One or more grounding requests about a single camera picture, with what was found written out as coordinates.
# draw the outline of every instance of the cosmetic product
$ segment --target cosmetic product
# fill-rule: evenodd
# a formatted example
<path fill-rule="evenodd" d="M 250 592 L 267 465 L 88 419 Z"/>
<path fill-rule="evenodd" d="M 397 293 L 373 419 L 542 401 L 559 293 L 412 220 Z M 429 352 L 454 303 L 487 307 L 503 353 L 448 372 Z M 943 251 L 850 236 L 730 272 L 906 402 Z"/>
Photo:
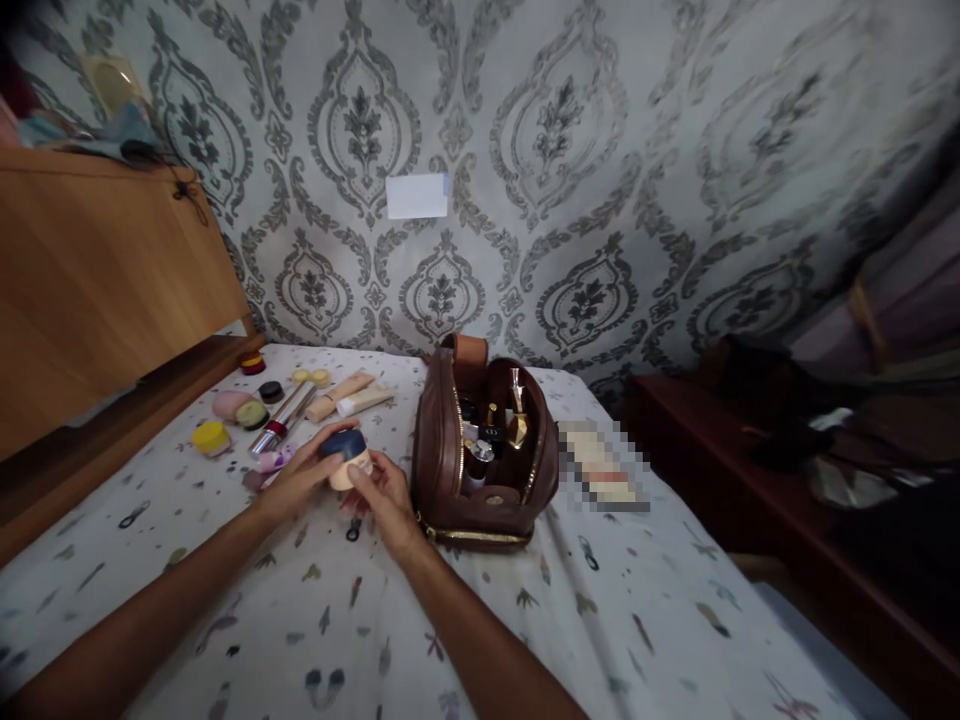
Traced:
<path fill-rule="evenodd" d="M 203 423 L 193 431 L 193 434 L 190 436 L 190 442 L 208 458 L 215 458 L 218 455 L 222 455 L 229 450 L 233 444 L 230 442 L 227 429 L 221 422 Z"/>
<path fill-rule="evenodd" d="M 463 441 L 463 483 L 461 494 L 471 495 L 483 487 L 490 461 L 493 460 L 493 448 L 485 440 Z"/>
<path fill-rule="evenodd" d="M 330 373 L 320 368 L 310 373 L 310 379 L 313 380 L 313 384 L 317 387 L 326 387 L 330 384 Z"/>
<path fill-rule="evenodd" d="M 268 450 L 265 453 L 260 453 L 257 455 L 257 468 L 264 474 L 276 472 L 290 462 L 296 452 L 297 445 L 287 443 L 279 450 Z"/>
<path fill-rule="evenodd" d="M 268 405 L 273 405 L 283 400 L 283 387 L 276 380 L 270 380 L 260 386 L 258 390 L 260 397 Z"/>
<path fill-rule="evenodd" d="M 309 380 L 297 385 L 297 389 L 287 396 L 283 405 L 274 414 L 273 419 L 267 422 L 266 427 L 257 435 L 257 439 L 250 446 L 252 455 L 259 455 L 267 450 L 275 449 L 303 417 L 307 405 L 317 394 L 317 386 Z"/>
<path fill-rule="evenodd" d="M 523 409 L 523 387 L 520 385 L 520 369 L 511 368 L 510 373 L 513 376 L 510 392 L 513 395 L 514 414 L 510 420 L 510 426 L 507 428 L 507 442 L 514 450 L 519 450 L 527 437 L 527 415 Z"/>
<path fill-rule="evenodd" d="M 349 490 L 353 487 L 350 476 L 347 475 L 347 468 L 351 465 L 356 465 L 367 474 L 373 471 L 373 459 L 367 450 L 363 433 L 359 430 L 341 430 L 327 438 L 320 446 L 320 455 L 326 457 L 334 453 L 343 453 L 344 461 L 330 476 L 330 487 L 334 490 Z"/>
<path fill-rule="evenodd" d="M 460 398 L 460 419 L 465 423 L 477 424 L 480 420 L 480 411 L 476 404 L 465 398 Z"/>
<path fill-rule="evenodd" d="M 263 490 L 263 483 L 266 479 L 267 476 L 259 470 L 247 470 L 243 474 L 242 484 L 250 492 L 259 493 Z"/>
<path fill-rule="evenodd" d="M 244 375 L 259 375 L 267 369 L 267 364 L 263 361 L 263 355 L 257 350 L 243 353 L 237 359 L 240 361 L 240 372 Z"/>
<path fill-rule="evenodd" d="M 245 402 L 237 408 L 237 424 L 244 430 L 259 430 L 270 419 L 270 413 L 257 399 Z"/>
<path fill-rule="evenodd" d="M 251 400 L 253 400 L 253 395 L 250 393 L 239 392 L 238 390 L 221 390 L 217 393 L 217 399 L 213 401 L 213 414 L 228 425 L 236 425 L 237 408 Z"/>
<path fill-rule="evenodd" d="M 360 392 L 367 385 L 373 382 L 373 375 L 357 370 L 349 377 L 341 380 L 330 390 L 325 392 L 322 397 L 317 398 L 310 407 L 307 408 L 307 419 L 311 422 L 320 422 L 337 409 L 337 401 L 343 400 L 348 395 Z"/>
<path fill-rule="evenodd" d="M 337 401 L 337 412 L 340 417 L 350 417 L 356 415 L 368 407 L 379 405 L 393 397 L 393 390 L 390 388 L 373 385 L 353 395 L 348 395 L 343 400 Z"/>
<path fill-rule="evenodd" d="M 503 449 L 503 428 L 497 427 L 496 422 L 497 404 L 487 405 L 487 422 L 480 426 L 480 439 L 485 440 L 493 448 L 494 456 L 499 459 L 500 452 Z"/>
<path fill-rule="evenodd" d="M 347 530 L 347 542 L 356 542 L 360 539 L 360 526 L 363 524 L 363 518 L 360 515 L 354 515 L 350 519 L 350 529 Z"/>

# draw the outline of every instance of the dark bag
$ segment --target dark bag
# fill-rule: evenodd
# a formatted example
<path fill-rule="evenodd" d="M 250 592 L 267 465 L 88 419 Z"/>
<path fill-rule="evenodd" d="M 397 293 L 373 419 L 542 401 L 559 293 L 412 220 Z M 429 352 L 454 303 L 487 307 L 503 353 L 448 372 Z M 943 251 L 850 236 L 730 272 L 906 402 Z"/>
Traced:
<path fill-rule="evenodd" d="M 503 458 L 492 461 L 483 488 L 461 495 L 465 450 L 459 399 L 480 408 L 496 403 L 502 427 L 513 368 L 520 369 L 524 388 L 527 439 L 518 450 L 505 447 Z M 485 340 L 444 338 L 429 360 L 413 445 L 413 505 L 427 536 L 467 550 L 520 550 L 533 537 L 534 520 L 553 499 L 558 481 L 557 427 L 537 381 L 509 358 L 488 365 Z"/>

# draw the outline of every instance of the pink sponge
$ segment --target pink sponge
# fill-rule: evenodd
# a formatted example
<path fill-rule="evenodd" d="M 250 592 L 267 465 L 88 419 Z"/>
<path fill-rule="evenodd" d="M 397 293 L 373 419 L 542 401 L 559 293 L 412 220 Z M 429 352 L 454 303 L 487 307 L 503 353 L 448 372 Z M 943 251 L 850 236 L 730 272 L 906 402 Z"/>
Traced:
<path fill-rule="evenodd" d="M 213 401 L 213 414 L 226 423 L 237 424 L 237 409 L 245 402 L 253 400 L 250 393 L 239 392 L 238 390 L 221 390 L 217 393 L 217 399 Z"/>

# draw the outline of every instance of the dark blue jar lid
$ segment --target dark blue jar lid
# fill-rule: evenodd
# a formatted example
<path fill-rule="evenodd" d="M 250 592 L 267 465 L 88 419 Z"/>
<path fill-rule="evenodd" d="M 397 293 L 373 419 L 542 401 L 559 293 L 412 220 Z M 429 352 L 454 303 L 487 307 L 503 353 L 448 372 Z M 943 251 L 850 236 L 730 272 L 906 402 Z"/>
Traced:
<path fill-rule="evenodd" d="M 367 449 L 363 433 L 359 430 L 341 430 L 334 433 L 320 446 L 320 455 L 326 457 L 334 453 L 343 453 L 343 459 L 353 460 Z"/>

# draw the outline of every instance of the bag strap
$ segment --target bag strap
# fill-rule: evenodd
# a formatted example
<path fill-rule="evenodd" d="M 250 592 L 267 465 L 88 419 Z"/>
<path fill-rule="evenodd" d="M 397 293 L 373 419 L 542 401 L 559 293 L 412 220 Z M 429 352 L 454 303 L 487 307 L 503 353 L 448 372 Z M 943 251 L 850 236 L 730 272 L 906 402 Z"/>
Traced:
<path fill-rule="evenodd" d="M 470 335 L 447 335 L 440 347 L 453 349 L 453 378 L 462 390 L 479 390 L 487 371 L 487 341 Z"/>

